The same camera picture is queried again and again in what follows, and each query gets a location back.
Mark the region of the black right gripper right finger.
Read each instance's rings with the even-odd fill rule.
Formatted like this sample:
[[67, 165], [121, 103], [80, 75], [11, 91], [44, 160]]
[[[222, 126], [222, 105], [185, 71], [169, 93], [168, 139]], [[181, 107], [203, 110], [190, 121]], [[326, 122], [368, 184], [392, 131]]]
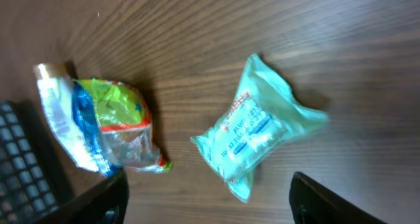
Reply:
[[293, 174], [289, 204], [296, 224], [381, 223], [306, 174]]

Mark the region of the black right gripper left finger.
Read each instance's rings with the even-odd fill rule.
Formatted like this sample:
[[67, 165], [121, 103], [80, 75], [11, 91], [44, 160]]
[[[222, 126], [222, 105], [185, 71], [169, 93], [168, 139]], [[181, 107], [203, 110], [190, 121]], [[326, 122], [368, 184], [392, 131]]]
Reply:
[[37, 222], [38, 224], [123, 224], [128, 201], [127, 174], [120, 170]]

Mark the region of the green snack bag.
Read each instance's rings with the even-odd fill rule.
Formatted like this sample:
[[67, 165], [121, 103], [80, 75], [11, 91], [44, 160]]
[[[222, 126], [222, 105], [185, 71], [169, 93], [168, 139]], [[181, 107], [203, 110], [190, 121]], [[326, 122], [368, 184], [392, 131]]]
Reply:
[[131, 85], [104, 79], [76, 79], [94, 105], [104, 157], [119, 169], [165, 173], [173, 164], [153, 142], [152, 112]]

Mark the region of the light blue tissue pack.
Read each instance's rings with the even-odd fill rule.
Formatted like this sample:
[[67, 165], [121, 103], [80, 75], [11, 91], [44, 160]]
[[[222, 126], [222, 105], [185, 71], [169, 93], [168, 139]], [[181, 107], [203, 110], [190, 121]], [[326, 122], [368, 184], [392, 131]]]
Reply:
[[325, 112], [301, 105], [288, 82], [253, 54], [230, 108], [191, 141], [230, 192], [247, 203], [255, 168], [276, 147], [307, 136], [328, 121]]

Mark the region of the blue snack wrapper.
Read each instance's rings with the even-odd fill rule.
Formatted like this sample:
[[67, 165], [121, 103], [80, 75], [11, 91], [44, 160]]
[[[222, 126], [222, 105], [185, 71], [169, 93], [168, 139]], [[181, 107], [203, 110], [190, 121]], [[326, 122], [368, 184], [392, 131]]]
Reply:
[[72, 93], [72, 114], [75, 124], [82, 132], [87, 145], [87, 154], [93, 159], [98, 172], [106, 177], [113, 176], [120, 169], [104, 157], [99, 141], [99, 127], [95, 117], [90, 94], [78, 83], [74, 83]]

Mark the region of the white tube with gold cap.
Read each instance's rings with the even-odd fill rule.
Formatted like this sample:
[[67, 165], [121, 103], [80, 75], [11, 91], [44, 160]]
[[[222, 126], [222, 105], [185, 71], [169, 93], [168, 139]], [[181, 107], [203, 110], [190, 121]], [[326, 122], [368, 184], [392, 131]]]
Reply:
[[73, 120], [73, 82], [64, 64], [41, 63], [33, 67], [47, 123], [55, 139], [75, 165], [92, 172], [99, 168], [89, 154], [85, 138]]

